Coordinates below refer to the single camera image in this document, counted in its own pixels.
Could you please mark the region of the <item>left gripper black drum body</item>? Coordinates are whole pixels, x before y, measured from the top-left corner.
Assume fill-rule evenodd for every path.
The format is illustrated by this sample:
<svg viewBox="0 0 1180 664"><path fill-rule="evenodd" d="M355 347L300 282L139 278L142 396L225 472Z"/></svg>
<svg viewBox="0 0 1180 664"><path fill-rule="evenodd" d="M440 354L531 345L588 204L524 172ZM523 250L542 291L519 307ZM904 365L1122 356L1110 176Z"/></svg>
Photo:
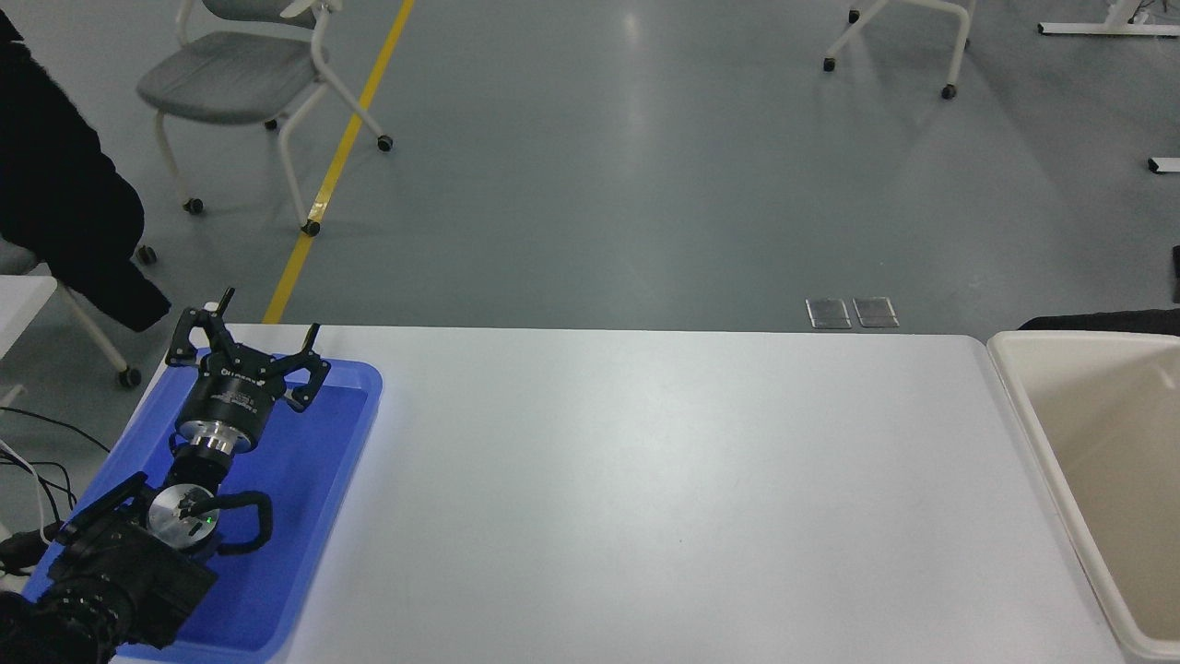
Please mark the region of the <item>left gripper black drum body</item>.
<svg viewBox="0 0 1180 664"><path fill-rule="evenodd" d="M177 430L194 438L199 425L230 426L241 438L261 438L286 381L266 351L209 351L201 359L194 390L177 418Z"/></svg>

